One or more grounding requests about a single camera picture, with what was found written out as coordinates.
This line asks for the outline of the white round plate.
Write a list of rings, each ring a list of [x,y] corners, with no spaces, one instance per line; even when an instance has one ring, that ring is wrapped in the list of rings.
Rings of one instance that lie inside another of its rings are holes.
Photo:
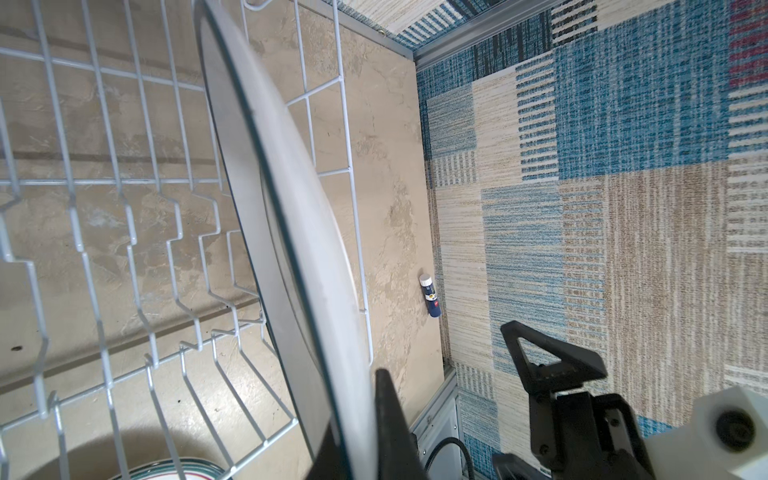
[[[160,460],[132,469],[129,472],[129,478],[135,480],[181,479],[180,473],[182,473],[184,479],[218,479],[225,473],[219,465],[198,458],[181,458],[179,466],[180,468],[177,469],[172,459]]]
[[[303,139],[226,9],[199,1],[206,93],[273,347],[307,446],[338,474],[378,475],[375,402],[350,263]]]

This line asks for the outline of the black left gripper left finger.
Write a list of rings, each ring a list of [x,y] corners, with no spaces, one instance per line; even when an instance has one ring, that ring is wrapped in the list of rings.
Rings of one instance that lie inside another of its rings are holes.
[[[333,442],[324,443],[307,472],[306,480],[343,480],[347,478],[339,447]]]

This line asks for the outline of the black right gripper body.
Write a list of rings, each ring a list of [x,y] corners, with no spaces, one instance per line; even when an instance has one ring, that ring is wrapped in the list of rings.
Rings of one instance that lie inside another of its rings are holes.
[[[499,479],[653,479],[634,411],[618,394],[578,392],[529,398],[535,467],[512,453],[495,454]]]

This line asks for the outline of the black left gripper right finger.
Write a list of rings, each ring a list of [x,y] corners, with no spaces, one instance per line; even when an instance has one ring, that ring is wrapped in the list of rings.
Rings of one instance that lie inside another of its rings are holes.
[[[391,375],[375,372],[375,414],[378,441],[378,478],[427,479],[413,436],[408,429]]]

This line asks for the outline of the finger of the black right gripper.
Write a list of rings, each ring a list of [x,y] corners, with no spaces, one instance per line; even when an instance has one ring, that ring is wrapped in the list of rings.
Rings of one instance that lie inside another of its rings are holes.
[[[500,331],[524,390],[532,396],[575,390],[608,377],[595,351],[558,340],[521,322]]]

